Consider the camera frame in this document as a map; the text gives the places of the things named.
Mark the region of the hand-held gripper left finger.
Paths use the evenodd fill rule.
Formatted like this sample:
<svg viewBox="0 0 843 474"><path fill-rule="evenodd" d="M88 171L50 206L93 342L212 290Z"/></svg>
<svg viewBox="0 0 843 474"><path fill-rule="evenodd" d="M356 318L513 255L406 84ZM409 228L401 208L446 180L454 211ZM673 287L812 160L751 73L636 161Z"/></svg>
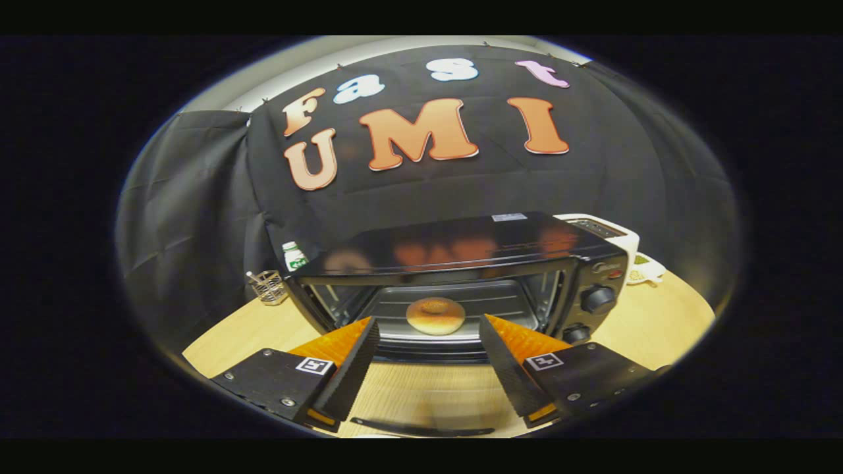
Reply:
<svg viewBox="0 0 843 474"><path fill-rule="evenodd" d="M213 382L291 423L336 433L347 420L379 345L367 317L287 352L259 349Z"/></svg>

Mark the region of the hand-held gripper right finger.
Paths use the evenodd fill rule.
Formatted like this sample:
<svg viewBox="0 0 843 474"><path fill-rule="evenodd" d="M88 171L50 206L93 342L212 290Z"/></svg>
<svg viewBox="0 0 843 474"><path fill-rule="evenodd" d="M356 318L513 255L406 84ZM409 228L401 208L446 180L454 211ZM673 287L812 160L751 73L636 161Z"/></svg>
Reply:
<svg viewBox="0 0 843 474"><path fill-rule="evenodd" d="M657 378L655 370L599 343L573 347L497 316L481 316L479 337L527 428L584 422Z"/></svg>

